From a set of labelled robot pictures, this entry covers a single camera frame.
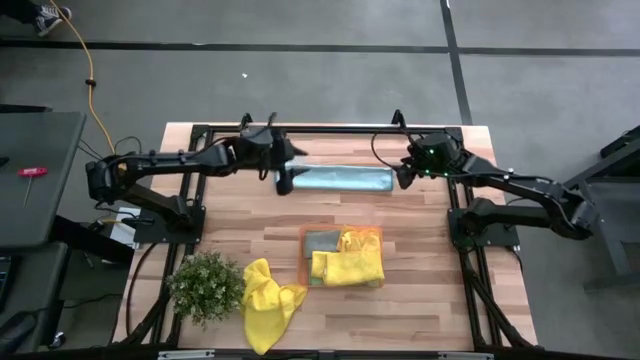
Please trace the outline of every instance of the yellow towel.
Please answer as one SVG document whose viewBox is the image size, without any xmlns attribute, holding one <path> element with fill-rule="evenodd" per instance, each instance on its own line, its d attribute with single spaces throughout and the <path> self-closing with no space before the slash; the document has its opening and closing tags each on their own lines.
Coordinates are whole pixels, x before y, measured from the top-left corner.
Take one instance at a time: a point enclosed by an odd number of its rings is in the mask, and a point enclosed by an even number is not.
<svg viewBox="0 0 640 360">
<path fill-rule="evenodd" d="M 266 259 L 249 264 L 244 269 L 244 281 L 244 332 L 253 350 L 264 355 L 284 334 L 293 312 L 307 295 L 307 288 L 296 284 L 278 286 L 271 278 Z"/>
<path fill-rule="evenodd" d="M 380 234 L 374 229 L 345 228 L 338 240 L 338 251 L 380 251 Z"/>
<path fill-rule="evenodd" d="M 352 251 L 311 253 L 311 276 L 322 278 L 326 286 L 346 286 L 384 280 L 380 252 Z"/>
<path fill-rule="evenodd" d="M 347 228 L 340 236 L 337 249 L 340 252 L 311 253 L 311 276 L 322 278 L 326 286 L 384 280 L 377 230 Z"/>
</svg>

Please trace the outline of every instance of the orange cable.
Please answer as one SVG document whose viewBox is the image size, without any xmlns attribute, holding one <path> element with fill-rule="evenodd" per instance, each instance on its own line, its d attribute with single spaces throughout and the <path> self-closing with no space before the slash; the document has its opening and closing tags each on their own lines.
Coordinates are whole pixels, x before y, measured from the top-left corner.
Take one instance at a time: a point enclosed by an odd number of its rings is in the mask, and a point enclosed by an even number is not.
<svg viewBox="0 0 640 360">
<path fill-rule="evenodd" d="M 89 85 L 89 110 L 91 111 L 91 115 L 93 115 L 93 118 L 98 123 L 98 126 L 100 126 L 100 129 L 102 129 L 102 132 L 104 133 L 104 136 L 107 138 L 107 143 L 109 143 L 109 147 L 111 148 L 111 152 L 115 154 L 116 153 L 116 149 L 113 146 L 113 142 L 111 141 L 111 136 L 109 136 L 109 132 L 107 131 L 107 128 L 105 128 L 105 126 L 102 124 L 102 121 L 100 121 L 100 118 L 98 117 L 98 114 L 96 114 L 96 110 L 93 108 L 93 87 L 95 86 L 95 80 L 93 79 L 93 59 L 91 58 L 91 54 L 89 53 L 89 49 L 87 49 L 87 45 L 85 45 L 84 40 L 82 40 L 82 36 L 80 36 L 80 33 L 78 33 L 78 30 L 76 30 L 76 28 L 73 26 L 73 24 L 71 24 L 71 21 L 69 21 L 69 19 L 67 19 L 67 17 L 60 10 L 60 8 L 55 3 L 55 1 L 53 1 L 53 0 L 49 0 L 49 1 L 56 8 L 56 10 L 58 10 L 58 14 L 60 14 L 60 16 L 67 23 L 67 25 L 69 25 L 71 30 L 73 30 L 74 34 L 76 34 L 76 37 L 80 41 L 80 44 L 82 45 L 82 48 L 84 49 L 85 54 L 87 54 L 87 59 L 89 60 L 89 79 L 87 81 L 87 85 Z"/>
</svg>

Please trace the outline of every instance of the green plant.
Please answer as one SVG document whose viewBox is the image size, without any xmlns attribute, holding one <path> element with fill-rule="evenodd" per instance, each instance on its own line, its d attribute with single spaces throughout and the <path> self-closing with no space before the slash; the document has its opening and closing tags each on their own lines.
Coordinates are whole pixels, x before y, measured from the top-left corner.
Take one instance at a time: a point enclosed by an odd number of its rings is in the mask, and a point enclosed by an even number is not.
<svg viewBox="0 0 640 360">
<path fill-rule="evenodd" d="M 187 256 L 167 284 L 174 312 L 205 328 L 207 321 L 226 319 L 238 309 L 244 292 L 240 269 L 218 252 Z"/>
</svg>

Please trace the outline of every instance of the wooden table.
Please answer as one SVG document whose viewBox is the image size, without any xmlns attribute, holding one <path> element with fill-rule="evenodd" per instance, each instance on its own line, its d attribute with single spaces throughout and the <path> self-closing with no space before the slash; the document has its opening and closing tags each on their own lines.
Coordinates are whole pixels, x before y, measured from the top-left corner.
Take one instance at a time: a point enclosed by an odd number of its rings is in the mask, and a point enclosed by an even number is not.
<svg viewBox="0 0 640 360">
<path fill-rule="evenodd" d="M 167 124 L 161 151 L 186 149 L 192 125 Z M 462 129 L 466 148 L 495 161 L 487 127 Z M 381 166 L 371 154 L 371 135 L 289 134 L 289 137 L 296 146 L 311 154 L 305 159 L 308 164 Z M 392 163 L 406 156 L 406 146 L 406 138 L 398 135 L 380 135 L 376 139 L 380 156 Z M 152 188 L 174 195 L 179 191 L 180 182 L 178 175 L 156 176 Z M 504 202 L 498 190 L 476 189 L 475 193 L 496 203 Z M 464 206 L 462 191 L 460 194 Z M 281 285 L 296 281 L 301 225 L 379 225 L 383 228 L 384 287 L 310 289 L 275 349 L 473 349 L 460 262 L 448 236 L 446 212 L 450 204 L 445 180 L 417 179 L 407 190 L 395 184 L 391 193 L 305 190 L 278 197 L 271 176 L 261 182 L 257 172 L 240 171 L 226 178 L 209 178 L 204 204 L 207 220 L 203 241 L 196 251 L 220 251 L 241 267 L 264 257 Z M 502 248 L 487 248 L 486 252 L 497 303 L 522 335 L 535 343 L 527 294 L 516 258 Z M 166 253 L 167 246 L 157 246 L 142 266 L 132 298 L 134 327 L 158 296 Z M 142 250 L 136 252 L 129 279 L 141 254 Z M 116 341 L 125 335 L 124 300 L 122 304 Z M 483 309 L 480 314 L 483 334 L 489 339 Z M 171 304 L 165 318 L 163 341 L 170 320 Z M 210 324 L 206 331 L 187 319 L 183 321 L 179 345 L 181 348 L 248 348 L 242 316 L 233 314 L 223 323 Z"/>
</svg>

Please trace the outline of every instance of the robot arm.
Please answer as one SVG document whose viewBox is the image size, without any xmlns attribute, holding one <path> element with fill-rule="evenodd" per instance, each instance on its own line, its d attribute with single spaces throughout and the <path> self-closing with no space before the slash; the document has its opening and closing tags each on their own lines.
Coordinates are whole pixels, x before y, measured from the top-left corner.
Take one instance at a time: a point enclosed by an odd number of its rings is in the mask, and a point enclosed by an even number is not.
<svg viewBox="0 0 640 360">
<path fill-rule="evenodd" d="M 400 187 L 406 189 L 416 176 L 449 177 L 464 185 L 489 186 L 533 200 L 540 208 L 495 205 L 477 198 L 468 207 L 460 224 L 470 234 L 481 233 L 492 223 L 548 227 L 560 236 L 583 240 L 591 236 L 596 210 L 581 195 L 548 178 L 505 171 L 459 146 L 448 134 L 431 134 L 410 139 L 410 156 L 403 158 L 396 172 Z"/>
<path fill-rule="evenodd" d="M 113 155 L 86 164 L 89 196 L 99 203 L 113 204 L 124 200 L 158 213 L 168 224 L 191 226 L 186 199 L 166 197 L 136 184 L 149 175 L 199 173 L 225 177 L 238 170 L 258 170 L 264 180 L 269 171 L 278 171 L 276 190 L 287 195 L 293 190 L 293 177 L 300 170 L 286 170 L 285 163 L 296 155 L 307 153 L 293 146 L 284 130 L 267 127 L 246 127 L 239 136 L 220 138 L 210 146 L 195 151 L 177 153 Z"/>
</svg>

